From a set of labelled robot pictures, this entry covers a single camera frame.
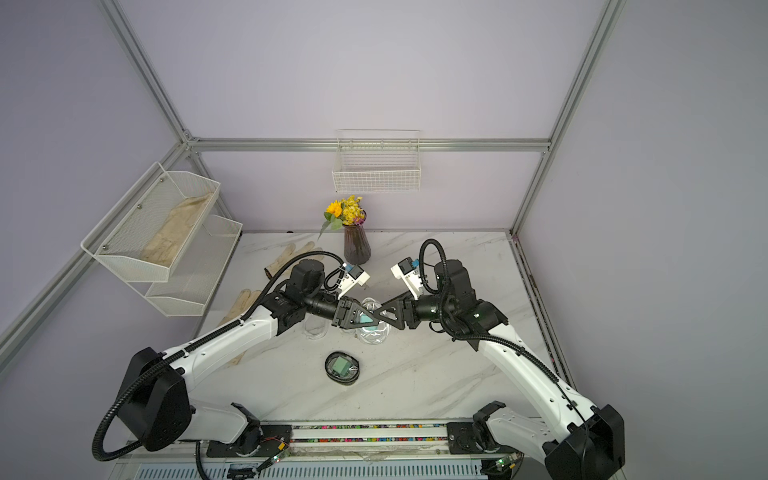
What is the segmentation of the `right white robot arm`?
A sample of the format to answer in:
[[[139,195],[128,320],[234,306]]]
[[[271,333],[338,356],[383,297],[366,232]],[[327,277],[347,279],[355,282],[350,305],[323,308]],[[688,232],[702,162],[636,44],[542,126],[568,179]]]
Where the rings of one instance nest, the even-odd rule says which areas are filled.
[[[625,422],[610,405],[596,406],[532,352],[508,318],[479,298],[467,269],[446,256],[434,238],[416,257],[391,268],[406,292],[385,302],[400,330],[437,323],[455,342],[465,342],[491,361],[533,406],[537,417],[513,411],[501,401],[473,417],[483,450],[510,447],[541,463],[553,479],[611,479],[626,460]]]

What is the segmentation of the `clear pouch with black zipper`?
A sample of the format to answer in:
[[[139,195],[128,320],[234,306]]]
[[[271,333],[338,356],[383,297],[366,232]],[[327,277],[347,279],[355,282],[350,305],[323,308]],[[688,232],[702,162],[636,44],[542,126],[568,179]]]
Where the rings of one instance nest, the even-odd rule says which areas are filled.
[[[360,363],[351,355],[334,351],[324,362],[325,373],[329,379],[340,385],[352,385],[360,376]]]

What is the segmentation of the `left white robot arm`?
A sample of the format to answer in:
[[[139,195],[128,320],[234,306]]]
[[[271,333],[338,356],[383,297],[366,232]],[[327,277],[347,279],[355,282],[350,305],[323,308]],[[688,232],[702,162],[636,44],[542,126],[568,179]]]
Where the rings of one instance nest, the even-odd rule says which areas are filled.
[[[219,407],[192,399],[196,387],[247,350],[276,338],[306,315],[345,330],[363,318],[378,320],[349,297],[370,278],[360,266],[340,262],[338,283],[328,287],[322,253],[288,260],[245,312],[224,325],[165,352],[145,348],[126,370],[118,394],[96,428],[92,456],[101,462],[138,448],[158,451],[178,441],[227,445],[241,456],[255,453],[264,437],[260,420],[242,404]]]

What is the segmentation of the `light green usb charger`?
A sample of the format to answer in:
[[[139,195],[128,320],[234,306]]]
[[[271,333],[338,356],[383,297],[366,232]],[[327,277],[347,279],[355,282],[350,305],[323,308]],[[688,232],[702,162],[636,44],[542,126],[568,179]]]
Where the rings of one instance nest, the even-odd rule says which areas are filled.
[[[354,364],[344,357],[337,357],[332,364],[332,371],[340,378],[348,378],[352,375]]]

